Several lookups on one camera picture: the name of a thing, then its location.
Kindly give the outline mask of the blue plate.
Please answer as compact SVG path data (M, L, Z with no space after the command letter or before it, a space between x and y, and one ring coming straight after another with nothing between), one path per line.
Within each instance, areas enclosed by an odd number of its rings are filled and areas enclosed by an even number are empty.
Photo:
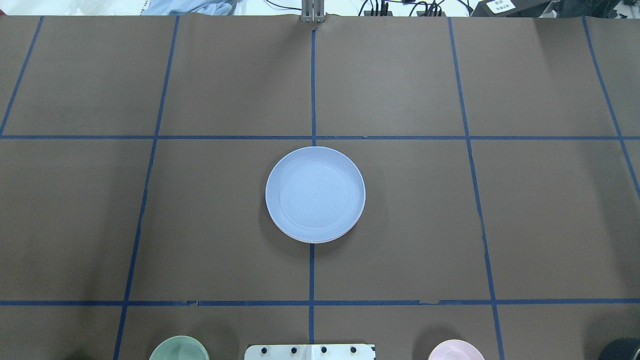
M272 222L283 234L302 243L324 244L355 227L367 189L347 155L327 146L305 146L275 164L264 197Z

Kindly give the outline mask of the pink bowl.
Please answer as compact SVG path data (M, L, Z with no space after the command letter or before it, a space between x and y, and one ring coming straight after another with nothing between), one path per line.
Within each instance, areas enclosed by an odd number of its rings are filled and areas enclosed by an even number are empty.
M483 354L470 342L460 339L442 341L430 351L428 360L484 360Z

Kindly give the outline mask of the green bowl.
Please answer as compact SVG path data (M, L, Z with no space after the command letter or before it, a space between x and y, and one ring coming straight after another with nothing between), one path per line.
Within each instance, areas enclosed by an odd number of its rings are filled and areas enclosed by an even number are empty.
M210 360L206 348L197 339L177 335L165 339L150 354L149 360Z

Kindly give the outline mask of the light blue cloth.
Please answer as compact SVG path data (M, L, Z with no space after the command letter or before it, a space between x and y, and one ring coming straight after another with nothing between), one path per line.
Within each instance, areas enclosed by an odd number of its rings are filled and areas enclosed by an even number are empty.
M238 0L149 0L142 16L182 16L189 13L231 16Z

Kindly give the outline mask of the dark blue pot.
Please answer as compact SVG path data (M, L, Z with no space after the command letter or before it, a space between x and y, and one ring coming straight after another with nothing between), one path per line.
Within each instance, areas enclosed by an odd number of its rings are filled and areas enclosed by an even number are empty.
M607 344L599 360L639 360L640 338L619 338Z

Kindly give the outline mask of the aluminium frame post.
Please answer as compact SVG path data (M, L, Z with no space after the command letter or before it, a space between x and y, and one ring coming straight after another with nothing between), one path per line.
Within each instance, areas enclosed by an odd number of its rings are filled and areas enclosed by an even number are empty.
M326 19L324 0L302 0L301 1L301 22L302 23L324 23Z

